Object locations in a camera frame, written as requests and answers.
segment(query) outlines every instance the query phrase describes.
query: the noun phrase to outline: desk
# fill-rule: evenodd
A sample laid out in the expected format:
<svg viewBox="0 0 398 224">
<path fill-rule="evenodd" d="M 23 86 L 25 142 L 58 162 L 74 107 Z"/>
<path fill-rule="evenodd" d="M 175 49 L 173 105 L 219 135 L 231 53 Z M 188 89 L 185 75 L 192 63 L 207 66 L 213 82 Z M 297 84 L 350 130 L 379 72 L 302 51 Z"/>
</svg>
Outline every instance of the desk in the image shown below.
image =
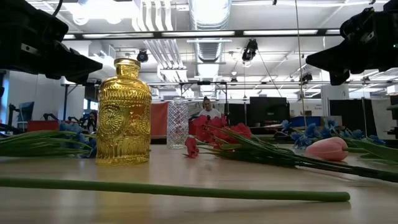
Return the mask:
<svg viewBox="0 0 398 224">
<path fill-rule="evenodd" d="M 347 191 L 351 201 L 282 202 L 0 188 L 0 223 L 398 222 L 397 184 L 346 174 L 228 161 L 212 155 L 187 159 L 181 155 L 182 151 L 170 151 L 165 146 L 151 146 L 151 149 L 149 163 L 132 167 L 99 167 L 88 159 L 3 159 L 0 176 L 231 189 Z M 347 161 L 365 165 L 354 157 Z"/>
</svg>

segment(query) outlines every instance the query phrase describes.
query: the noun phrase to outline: pink tulip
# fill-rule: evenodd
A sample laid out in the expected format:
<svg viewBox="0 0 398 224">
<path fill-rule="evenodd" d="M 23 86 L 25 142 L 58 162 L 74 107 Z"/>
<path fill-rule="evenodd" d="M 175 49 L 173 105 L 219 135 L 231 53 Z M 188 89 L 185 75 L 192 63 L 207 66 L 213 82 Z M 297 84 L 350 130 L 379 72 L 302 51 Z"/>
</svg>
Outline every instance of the pink tulip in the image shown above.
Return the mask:
<svg viewBox="0 0 398 224">
<path fill-rule="evenodd" d="M 345 148 L 347 148 L 347 143 L 343 139 L 333 137 L 313 143 L 305 152 L 324 160 L 342 161 L 347 157 L 347 153 L 343 151 Z"/>
</svg>

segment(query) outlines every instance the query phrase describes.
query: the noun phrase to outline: bottle neck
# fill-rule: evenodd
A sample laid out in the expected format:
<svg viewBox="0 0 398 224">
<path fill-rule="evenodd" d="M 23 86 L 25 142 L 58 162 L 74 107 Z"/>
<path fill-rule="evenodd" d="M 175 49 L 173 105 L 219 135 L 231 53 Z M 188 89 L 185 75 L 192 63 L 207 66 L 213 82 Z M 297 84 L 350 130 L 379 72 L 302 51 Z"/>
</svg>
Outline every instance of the bottle neck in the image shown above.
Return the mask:
<svg viewBox="0 0 398 224">
<path fill-rule="evenodd" d="M 116 65 L 116 75 L 118 77 L 138 78 L 139 67 L 137 65 Z"/>
</svg>

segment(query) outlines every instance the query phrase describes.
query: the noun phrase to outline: yellow glass bottle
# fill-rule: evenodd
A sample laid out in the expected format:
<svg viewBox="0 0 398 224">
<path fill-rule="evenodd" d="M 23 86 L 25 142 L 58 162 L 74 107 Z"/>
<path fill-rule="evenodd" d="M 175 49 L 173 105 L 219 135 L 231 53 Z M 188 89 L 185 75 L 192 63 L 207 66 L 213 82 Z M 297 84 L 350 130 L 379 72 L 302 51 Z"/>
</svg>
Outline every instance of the yellow glass bottle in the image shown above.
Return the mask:
<svg viewBox="0 0 398 224">
<path fill-rule="evenodd" d="M 141 64 L 133 59 L 114 61 L 116 77 L 99 89 L 97 156 L 99 165 L 131 165 L 149 160 L 149 86 L 138 80 Z"/>
</svg>

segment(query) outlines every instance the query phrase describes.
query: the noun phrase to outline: glass vase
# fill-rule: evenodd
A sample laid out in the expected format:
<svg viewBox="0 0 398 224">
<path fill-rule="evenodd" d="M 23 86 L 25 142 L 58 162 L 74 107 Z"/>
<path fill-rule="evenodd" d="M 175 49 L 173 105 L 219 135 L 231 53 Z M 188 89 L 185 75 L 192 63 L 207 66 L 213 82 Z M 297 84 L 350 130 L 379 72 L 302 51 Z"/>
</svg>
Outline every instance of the glass vase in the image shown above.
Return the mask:
<svg viewBox="0 0 398 224">
<path fill-rule="evenodd" d="M 138 80 L 141 64 L 132 59 L 114 61 L 116 76 L 99 88 L 97 156 L 99 165 L 147 162 L 150 146 L 150 88 Z"/>
<path fill-rule="evenodd" d="M 181 97 L 169 103 L 167 112 L 167 147 L 169 149 L 186 149 L 188 138 L 188 105 Z"/>
</svg>

